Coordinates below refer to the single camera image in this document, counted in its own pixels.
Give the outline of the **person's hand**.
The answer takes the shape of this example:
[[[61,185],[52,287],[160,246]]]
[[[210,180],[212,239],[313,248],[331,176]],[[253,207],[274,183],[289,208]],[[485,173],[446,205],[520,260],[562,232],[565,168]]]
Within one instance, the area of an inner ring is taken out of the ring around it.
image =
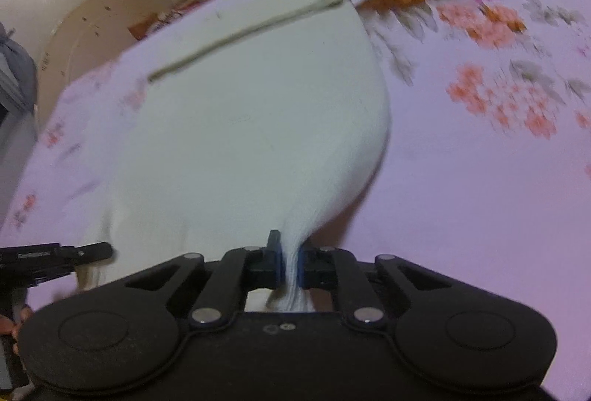
[[[30,306],[24,305],[18,315],[18,320],[13,321],[8,317],[0,316],[0,334],[2,336],[8,335],[13,339],[12,350],[19,356],[18,335],[24,324],[33,315],[33,310]]]

